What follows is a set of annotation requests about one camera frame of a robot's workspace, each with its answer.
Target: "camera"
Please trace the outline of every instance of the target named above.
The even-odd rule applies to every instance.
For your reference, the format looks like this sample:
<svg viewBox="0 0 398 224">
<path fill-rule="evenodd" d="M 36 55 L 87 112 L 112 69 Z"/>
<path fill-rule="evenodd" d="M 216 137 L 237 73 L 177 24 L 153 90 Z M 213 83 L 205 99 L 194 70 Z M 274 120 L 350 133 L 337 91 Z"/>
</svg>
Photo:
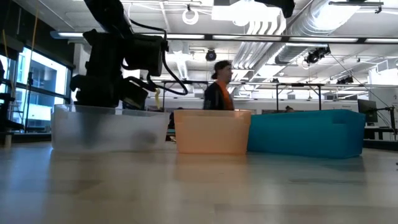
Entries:
<svg viewBox="0 0 398 224">
<path fill-rule="evenodd" d="M 206 54 L 206 61 L 208 61 L 208 62 L 213 62 L 213 61 L 216 60 L 216 58 L 217 58 L 217 54 L 216 54 L 216 52 L 214 51 L 214 49 L 209 49 L 209 50 L 207 51 L 207 54 Z"/>
</svg>

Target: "plastic bin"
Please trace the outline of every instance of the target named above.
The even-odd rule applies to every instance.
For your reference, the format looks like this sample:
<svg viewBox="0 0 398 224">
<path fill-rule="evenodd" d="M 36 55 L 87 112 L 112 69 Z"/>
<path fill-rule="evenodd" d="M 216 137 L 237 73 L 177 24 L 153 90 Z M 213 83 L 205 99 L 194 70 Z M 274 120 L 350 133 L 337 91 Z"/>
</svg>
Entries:
<svg viewBox="0 0 398 224">
<path fill-rule="evenodd" d="M 245 154 L 251 114 L 248 111 L 174 111 L 179 153 Z"/>
<path fill-rule="evenodd" d="M 57 151 L 102 152 L 161 149 L 168 113 L 55 105 L 52 146 Z"/>
<path fill-rule="evenodd" d="M 248 151 L 343 159 L 362 153 L 365 115 L 348 110 L 253 115 Z"/>
</svg>

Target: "person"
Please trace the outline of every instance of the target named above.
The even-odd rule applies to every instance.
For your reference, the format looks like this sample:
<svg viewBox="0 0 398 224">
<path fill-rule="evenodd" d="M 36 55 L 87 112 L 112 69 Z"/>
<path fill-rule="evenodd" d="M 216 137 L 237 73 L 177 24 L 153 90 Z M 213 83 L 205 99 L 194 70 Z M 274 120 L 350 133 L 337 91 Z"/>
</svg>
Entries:
<svg viewBox="0 0 398 224">
<path fill-rule="evenodd" d="M 205 91 L 204 110 L 234 110 L 231 95 L 227 85 L 232 79 L 231 63 L 227 60 L 219 61 L 214 66 L 215 73 L 211 76 L 216 80 Z"/>
<path fill-rule="evenodd" d="M 170 114 L 170 123 L 169 123 L 169 129 L 175 129 L 175 123 L 174 123 L 174 112 Z"/>
<path fill-rule="evenodd" d="M 286 106 L 286 111 L 285 112 L 286 113 L 292 113 L 292 112 L 294 112 L 294 109 L 289 107 L 289 106 Z"/>
</svg>

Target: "glass window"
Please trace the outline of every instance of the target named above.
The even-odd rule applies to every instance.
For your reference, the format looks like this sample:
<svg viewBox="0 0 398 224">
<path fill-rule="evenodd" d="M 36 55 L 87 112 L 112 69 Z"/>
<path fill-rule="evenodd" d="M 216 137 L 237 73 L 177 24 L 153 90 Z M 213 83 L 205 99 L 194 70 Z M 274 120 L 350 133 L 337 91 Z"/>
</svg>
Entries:
<svg viewBox="0 0 398 224">
<path fill-rule="evenodd" d="M 33 78 L 32 86 L 63 95 L 66 93 L 69 71 L 65 66 L 24 48 L 23 53 L 19 54 L 17 82 L 27 83 L 29 66 Z"/>
<path fill-rule="evenodd" d="M 10 73 L 14 71 L 15 61 L 9 58 L 6 58 L 3 55 L 0 55 L 1 63 L 4 67 L 4 76 L 5 79 L 10 79 Z"/>
<path fill-rule="evenodd" d="M 51 109 L 55 104 L 64 104 L 63 99 L 32 91 L 30 93 L 29 114 L 27 116 L 26 93 L 25 89 L 16 89 L 16 105 L 18 105 L 18 110 L 13 112 L 12 120 L 22 123 L 27 117 L 28 127 L 30 128 L 50 126 Z"/>
</svg>

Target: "black cap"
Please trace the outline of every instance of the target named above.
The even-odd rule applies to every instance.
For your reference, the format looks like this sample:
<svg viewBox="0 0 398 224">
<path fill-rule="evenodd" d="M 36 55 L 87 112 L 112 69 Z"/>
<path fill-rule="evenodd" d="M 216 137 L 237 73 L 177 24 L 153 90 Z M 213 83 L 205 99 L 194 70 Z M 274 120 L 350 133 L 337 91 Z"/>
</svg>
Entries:
<svg viewBox="0 0 398 224">
<path fill-rule="evenodd" d="M 211 76 L 211 79 L 216 80 L 217 79 L 217 70 L 224 69 L 228 65 L 231 65 L 231 63 L 227 60 L 219 61 L 214 65 L 214 70 L 215 73 Z"/>
</svg>

